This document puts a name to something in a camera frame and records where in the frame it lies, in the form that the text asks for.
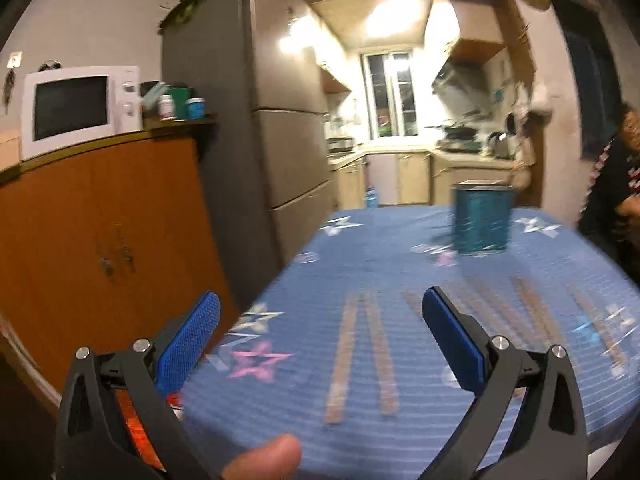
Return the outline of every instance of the table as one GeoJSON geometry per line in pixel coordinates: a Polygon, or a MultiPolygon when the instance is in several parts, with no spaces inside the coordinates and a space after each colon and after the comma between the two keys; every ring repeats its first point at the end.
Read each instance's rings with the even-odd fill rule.
{"type": "MultiPolygon", "coordinates": [[[[447,207],[408,206],[340,212],[319,230],[183,388],[185,425],[213,468],[221,470],[236,454],[278,434],[293,433],[303,444],[299,478],[415,480],[462,420],[473,395],[452,379],[428,327],[402,294],[409,290],[421,297],[433,285],[480,280],[524,314],[511,276],[535,287],[567,339],[590,451],[622,436],[639,403],[640,338],[626,338],[628,365],[612,371],[612,359],[602,355],[599,336],[564,282],[575,283],[603,316],[615,304],[640,319],[636,286],[577,232],[537,209],[513,211],[512,241],[501,254],[453,253],[451,225],[447,207]],[[382,311],[399,411],[380,411],[361,308],[344,420],[325,425],[345,298],[360,290],[375,293],[382,311]]],[[[485,329],[492,334],[491,327],[485,329]]],[[[512,400],[483,465],[499,457],[520,402],[512,400]]]]}

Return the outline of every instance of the blue gripper pad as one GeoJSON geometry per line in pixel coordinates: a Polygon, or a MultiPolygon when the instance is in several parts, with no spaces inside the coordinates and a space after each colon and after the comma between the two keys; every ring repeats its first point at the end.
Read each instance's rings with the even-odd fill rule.
{"type": "Polygon", "coordinates": [[[431,330],[460,387],[479,395],[486,382],[486,359],[467,329],[475,331],[478,339],[488,336],[471,316],[459,314],[449,298],[432,287],[422,298],[422,318],[431,330]],[[468,327],[462,325],[464,319],[468,327]]]}
{"type": "Polygon", "coordinates": [[[206,292],[180,329],[158,358],[156,389],[161,395],[179,392],[198,359],[220,318],[220,302],[212,292],[206,292]]]}

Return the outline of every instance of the microwave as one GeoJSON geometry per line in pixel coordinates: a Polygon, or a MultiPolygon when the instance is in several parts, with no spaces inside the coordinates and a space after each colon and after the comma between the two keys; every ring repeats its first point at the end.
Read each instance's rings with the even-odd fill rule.
{"type": "Polygon", "coordinates": [[[83,66],[24,79],[20,158],[142,130],[140,69],[83,66]]]}

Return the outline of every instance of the kettle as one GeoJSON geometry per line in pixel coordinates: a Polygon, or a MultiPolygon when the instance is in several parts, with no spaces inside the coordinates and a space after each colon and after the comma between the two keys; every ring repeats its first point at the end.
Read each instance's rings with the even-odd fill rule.
{"type": "Polygon", "coordinates": [[[486,140],[489,149],[495,158],[513,160],[515,154],[514,139],[511,134],[505,132],[493,132],[486,140]]]}

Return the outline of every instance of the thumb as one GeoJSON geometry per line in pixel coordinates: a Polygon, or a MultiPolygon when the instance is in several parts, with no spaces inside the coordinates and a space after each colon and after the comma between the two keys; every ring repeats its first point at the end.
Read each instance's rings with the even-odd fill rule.
{"type": "Polygon", "coordinates": [[[262,447],[244,453],[222,472],[224,480],[289,480],[302,459],[302,446],[294,436],[284,434],[262,447]]]}

